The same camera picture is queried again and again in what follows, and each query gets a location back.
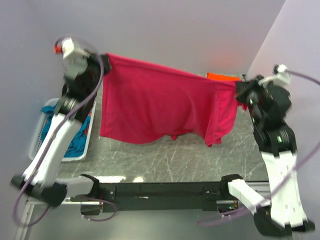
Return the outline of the pink t shirt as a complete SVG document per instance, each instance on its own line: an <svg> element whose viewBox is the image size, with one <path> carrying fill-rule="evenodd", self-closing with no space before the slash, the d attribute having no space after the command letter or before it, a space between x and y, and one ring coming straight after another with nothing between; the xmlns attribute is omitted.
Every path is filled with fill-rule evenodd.
<svg viewBox="0 0 320 240"><path fill-rule="evenodd" d="M100 135L131 144L193 133L218 145L234 127L236 83L108 54Z"/></svg>

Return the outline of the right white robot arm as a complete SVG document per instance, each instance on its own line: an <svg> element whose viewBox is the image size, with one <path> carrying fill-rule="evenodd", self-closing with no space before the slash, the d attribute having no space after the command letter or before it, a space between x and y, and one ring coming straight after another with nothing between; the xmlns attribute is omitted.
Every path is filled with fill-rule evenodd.
<svg viewBox="0 0 320 240"><path fill-rule="evenodd" d="M253 136L266 166L270 198L264 198L238 174L223 176L222 198L239 200L253 215L259 233L268 237L287 237L293 232L315 230L303 209L297 171L297 143L294 131L285 122L292 103L290 93L277 77L258 75L235 84L236 100L250 113Z"/></svg>

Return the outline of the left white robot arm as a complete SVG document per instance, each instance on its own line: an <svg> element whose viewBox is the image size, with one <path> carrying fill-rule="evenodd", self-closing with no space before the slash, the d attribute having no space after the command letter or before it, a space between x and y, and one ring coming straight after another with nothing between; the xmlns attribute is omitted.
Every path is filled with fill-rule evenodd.
<svg viewBox="0 0 320 240"><path fill-rule="evenodd" d="M100 181L90 175L58 181L59 166L73 138L94 109L103 77L111 69L106 54L77 57L64 73L67 91L58 99L49 131L33 161L11 185L27 195L56 208L68 197L84 196L88 201L100 195Z"/></svg>

